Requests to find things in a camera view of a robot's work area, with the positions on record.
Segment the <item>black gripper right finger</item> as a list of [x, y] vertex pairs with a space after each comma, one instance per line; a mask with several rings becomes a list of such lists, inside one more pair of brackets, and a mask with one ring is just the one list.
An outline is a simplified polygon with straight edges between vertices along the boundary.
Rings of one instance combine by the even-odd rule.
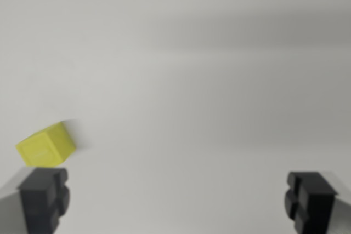
[[350, 233], [350, 187], [332, 172], [289, 172], [284, 206], [298, 234]]

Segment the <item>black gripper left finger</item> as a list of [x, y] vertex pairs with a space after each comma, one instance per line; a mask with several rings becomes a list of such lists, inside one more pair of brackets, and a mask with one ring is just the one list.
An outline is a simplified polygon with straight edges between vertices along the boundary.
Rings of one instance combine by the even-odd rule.
[[1, 233], [54, 233], [70, 202], [65, 168], [23, 167], [1, 187]]

